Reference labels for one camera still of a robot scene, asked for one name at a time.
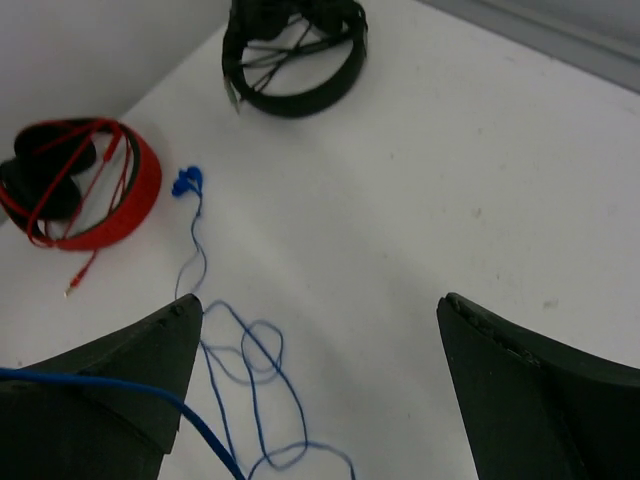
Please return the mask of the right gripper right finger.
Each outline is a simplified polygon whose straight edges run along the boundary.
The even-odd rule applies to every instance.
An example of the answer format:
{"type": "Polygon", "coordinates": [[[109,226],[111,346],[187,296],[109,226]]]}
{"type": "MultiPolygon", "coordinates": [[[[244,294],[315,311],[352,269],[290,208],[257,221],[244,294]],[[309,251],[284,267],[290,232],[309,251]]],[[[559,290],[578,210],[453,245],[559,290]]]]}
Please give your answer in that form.
{"type": "Polygon", "coordinates": [[[437,321],[481,479],[636,479],[639,371],[457,293],[437,321]]]}

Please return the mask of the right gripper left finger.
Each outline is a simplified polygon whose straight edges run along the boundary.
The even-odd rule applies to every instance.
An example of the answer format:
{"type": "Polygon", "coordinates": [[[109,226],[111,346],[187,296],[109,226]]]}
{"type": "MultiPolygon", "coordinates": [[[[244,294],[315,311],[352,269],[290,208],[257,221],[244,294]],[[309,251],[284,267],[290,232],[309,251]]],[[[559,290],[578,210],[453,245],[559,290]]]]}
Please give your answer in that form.
{"type": "MultiPolygon", "coordinates": [[[[104,377],[186,396],[202,306],[185,295],[146,318],[29,366],[104,377]]],[[[180,413],[150,394],[115,387],[1,382],[4,479],[155,479],[180,413]]]]}

